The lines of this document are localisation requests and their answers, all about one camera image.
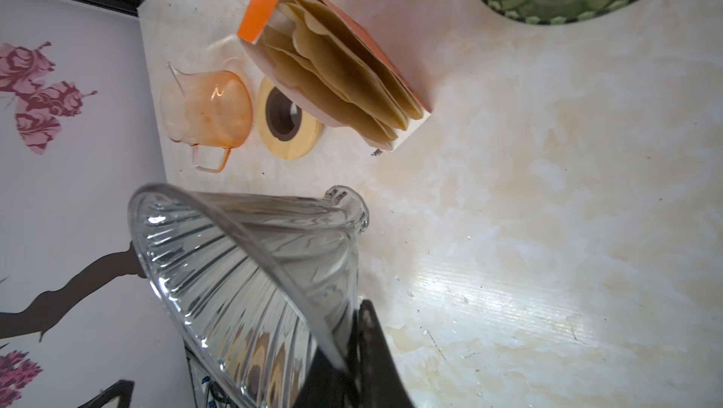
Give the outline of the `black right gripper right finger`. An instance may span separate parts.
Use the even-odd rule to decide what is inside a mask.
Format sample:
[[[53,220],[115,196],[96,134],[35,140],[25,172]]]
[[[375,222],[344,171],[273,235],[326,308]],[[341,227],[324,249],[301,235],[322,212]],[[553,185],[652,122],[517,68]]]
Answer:
[[[412,408],[371,301],[361,302],[358,320],[361,407]]]

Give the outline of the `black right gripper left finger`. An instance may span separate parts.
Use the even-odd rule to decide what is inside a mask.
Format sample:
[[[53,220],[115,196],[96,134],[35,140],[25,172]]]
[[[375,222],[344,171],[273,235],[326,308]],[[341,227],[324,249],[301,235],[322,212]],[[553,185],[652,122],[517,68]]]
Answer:
[[[359,405],[357,376],[359,360],[355,351],[348,355],[347,370],[337,370],[320,349],[307,373],[294,408],[351,408]]]

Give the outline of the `clear glass dripper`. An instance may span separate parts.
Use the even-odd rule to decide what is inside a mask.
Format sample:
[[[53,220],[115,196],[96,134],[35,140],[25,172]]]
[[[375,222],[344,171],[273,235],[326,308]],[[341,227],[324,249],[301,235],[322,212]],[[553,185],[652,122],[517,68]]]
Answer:
[[[239,406],[290,407],[318,349],[347,370],[365,201],[138,189],[128,225],[143,272],[210,377]]]

